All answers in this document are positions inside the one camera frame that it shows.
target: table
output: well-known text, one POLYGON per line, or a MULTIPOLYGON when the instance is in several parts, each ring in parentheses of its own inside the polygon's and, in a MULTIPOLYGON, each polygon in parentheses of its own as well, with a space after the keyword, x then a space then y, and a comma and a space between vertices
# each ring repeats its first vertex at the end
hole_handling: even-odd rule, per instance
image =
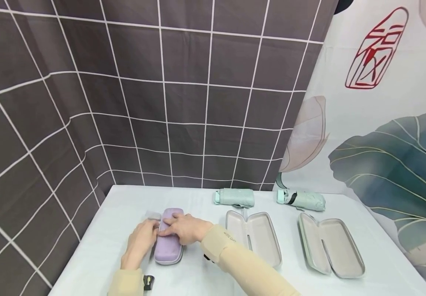
MULTIPOLYGON (((127 238, 147 211, 162 213, 165 208, 182 208, 224 225, 226 212, 234 208, 213 205, 214 191, 114 185, 50 296, 105 296, 127 238)), ((326 211, 310 213, 318 220, 340 218, 345 222, 363 257, 366 273, 359 279, 342 280, 311 269, 297 226, 300 211, 279 205, 274 194, 255 191, 256 205, 247 214, 269 213, 282 250, 278 271, 303 295, 426 295, 426 282, 377 221, 359 202, 340 194, 324 194, 326 211)), ((229 274, 203 258, 198 243, 186 247, 176 265, 161 266, 147 258, 142 267, 145 274, 155 277, 154 288, 147 295, 244 295, 229 274)))

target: gray tiled backdrop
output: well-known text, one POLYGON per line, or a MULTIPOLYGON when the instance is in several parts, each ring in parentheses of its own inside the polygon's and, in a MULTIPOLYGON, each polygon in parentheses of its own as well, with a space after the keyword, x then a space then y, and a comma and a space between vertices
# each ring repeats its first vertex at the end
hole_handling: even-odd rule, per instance
POLYGON ((271 190, 336 3, 0 0, 0 296, 113 184, 271 190))

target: person's right hand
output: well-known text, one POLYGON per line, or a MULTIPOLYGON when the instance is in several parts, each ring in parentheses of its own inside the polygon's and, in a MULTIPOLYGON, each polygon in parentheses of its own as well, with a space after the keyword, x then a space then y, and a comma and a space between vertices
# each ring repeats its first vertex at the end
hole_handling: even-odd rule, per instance
POLYGON ((173 218, 164 219, 164 222, 170 227, 159 231, 159 236, 176 234, 180 238, 180 243, 184 246, 194 242, 201 242, 206 233, 213 227, 211 222, 195 218, 190 214, 174 213, 172 216, 173 218))

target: black object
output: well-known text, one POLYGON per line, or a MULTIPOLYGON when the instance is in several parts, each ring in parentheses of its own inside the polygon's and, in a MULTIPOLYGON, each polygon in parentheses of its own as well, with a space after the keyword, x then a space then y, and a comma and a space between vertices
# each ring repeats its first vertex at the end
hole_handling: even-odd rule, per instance
POLYGON ((144 275, 144 291, 150 291, 153 289, 155 277, 152 275, 144 275))
POLYGON ((290 197, 289 202, 287 203, 287 205, 292 205, 295 201, 295 199, 297 198, 297 192, 295 192, 294 194, 292 194, 292 196, 290 197))
POLYGON ((338 14, 343 10, 347 9, 348 7, 350 7, 351 3, 353 3, 353 0, 339 0, 334 14, 338 14))

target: finger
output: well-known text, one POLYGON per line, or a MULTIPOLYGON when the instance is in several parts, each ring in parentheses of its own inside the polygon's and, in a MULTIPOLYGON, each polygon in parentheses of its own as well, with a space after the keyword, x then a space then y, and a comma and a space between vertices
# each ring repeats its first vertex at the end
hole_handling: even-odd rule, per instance
POLYGON ((154 228, 156 224, 158 224, 157 220, 146 220, 145 225, 149 225, 150 227, 154 228))
POLYGON ((173 213, 172 214, 173 218, 180 218, 180 217, 183 217, 183 216, 184 216, 184 214, 182 214, 182 213, 173 213))
POLYGON ((166 230, 159 231, 159 236, 169 236, 170 234, 176 234, 175 226, 170 226, 166 230))
POLYGON ((165 218, 164 219, 164 223, 168 224, 168 225, 172 225, 173 223, 175 223, 177 221, 176 218, 165 218))

